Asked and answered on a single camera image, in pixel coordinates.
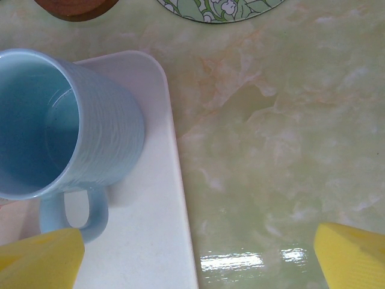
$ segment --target mug rim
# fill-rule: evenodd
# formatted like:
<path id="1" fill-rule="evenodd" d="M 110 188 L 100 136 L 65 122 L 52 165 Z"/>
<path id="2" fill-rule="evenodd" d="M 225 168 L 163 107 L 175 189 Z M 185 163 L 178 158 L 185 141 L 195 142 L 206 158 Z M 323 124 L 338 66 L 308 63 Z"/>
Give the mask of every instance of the mug rim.
<path id="1" fill-rule="evenodd" d="M 81 146 L 81 135 L 83 131 L 83 107 L 81 104 L 81 101 L 79 100 L 79 93 L 78 88 L 72 79 L 72 77 L 67 73 L 67 69 L 63 67 L 63 65 L 60 64 L 59 61 L 57 61 L 55 58 L 51 57 L 50 55 L 44 54 L 39 51 L 35 51 L 32 49 L 23 49 L 23 48 L 14 48 L 14 49 L 7 49 L 4 51 L 0 51 L 0 59 L 2 57 L 9 57 L 12 55 L 26 55 L 29 57 L 39 58 L 43 60 L 44 62 L 52 65 L 54 68 L 56 68 L 68 81 L 69 85 L 71 86 L 71 89 L 73 90 L 73 94 L 75 95 L 76 104 L 78 106 L 78 113 L 79 113 L 79 131 L 78 131 L 78 139 L 76 140 L 75 148 L 73 150 L 72 156 L 67 163 L 66 167 L 62 170 L 62 172 L 48 185 L 44 186 L 43 188 L 26 193 L 26 194 L 10 194 L 10 193 L 3 193 L 0 188 L 0 197 L 8 200 L 28 200 L 33 199 L 36 197 L 40 197 L 45 195 L 46 193 L 49 193 L 49 190 L 55 189 L 55 187 L 58 185 L 60 179 L 63 178 L 63 176 L 68 172 L 70 167 L 73 164 L 73 160 L 79 155 L 79 150 Z"/>

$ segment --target green floral pattern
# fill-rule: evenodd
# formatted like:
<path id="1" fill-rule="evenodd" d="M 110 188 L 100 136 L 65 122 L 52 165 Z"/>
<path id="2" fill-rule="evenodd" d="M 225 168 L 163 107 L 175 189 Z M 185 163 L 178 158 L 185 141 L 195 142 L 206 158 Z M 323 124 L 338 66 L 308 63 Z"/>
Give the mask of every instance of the green floral pattern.
<path id="1" fill-rule="evenodd" d="M 158 0 L 183 18 L 205 23 L 236 22 L 258 16 L 283 0 Z"/>

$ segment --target yellow object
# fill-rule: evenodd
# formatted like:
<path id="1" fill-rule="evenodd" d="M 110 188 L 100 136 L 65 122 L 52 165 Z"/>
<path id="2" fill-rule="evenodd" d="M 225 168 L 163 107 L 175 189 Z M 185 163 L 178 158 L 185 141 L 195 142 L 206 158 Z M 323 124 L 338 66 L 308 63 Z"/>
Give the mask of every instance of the yellow object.
<path id="1" fill-rule="evenodd" d="M 330 289 L 385 288 L 385 235 L 322 223 L 314 249 Z"/>
<path id="2" fill-rule="evenodd" d="M 72 228 L 1 246 L 0 288 L 72 288 L 83 256 L 82 236 Z"/>

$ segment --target mug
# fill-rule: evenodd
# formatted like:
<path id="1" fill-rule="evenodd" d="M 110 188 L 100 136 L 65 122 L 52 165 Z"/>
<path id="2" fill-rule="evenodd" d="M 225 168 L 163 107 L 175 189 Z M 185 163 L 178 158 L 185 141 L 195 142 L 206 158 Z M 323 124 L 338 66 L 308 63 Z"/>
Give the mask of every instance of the mug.
<path id="1" fill-rule="evenodd" d="M 135 165 L 142 112 L 123 87 L 41 52 L 0 52 L 0 198 L 40 198 L 42 233 L 69 227 L 64 193 L 87 190 L 84 242 L 108 221 L 104 187 Z"/>

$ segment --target marble countertop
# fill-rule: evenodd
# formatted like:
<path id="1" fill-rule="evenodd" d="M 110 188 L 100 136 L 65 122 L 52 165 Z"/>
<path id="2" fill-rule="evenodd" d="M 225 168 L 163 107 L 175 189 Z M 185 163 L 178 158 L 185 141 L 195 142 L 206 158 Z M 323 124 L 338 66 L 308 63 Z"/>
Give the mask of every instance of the marble countertop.
<path id="1" fill-rule="evenodd" d="M 331 221 L 385 233 L 385 2 L 286 0 L 205 25 L 156 0 L 83 23 L 0 1 L 0 50 L 77 61 L 140 50 L 170 84 L 202 288 L 327 288 Z"/>

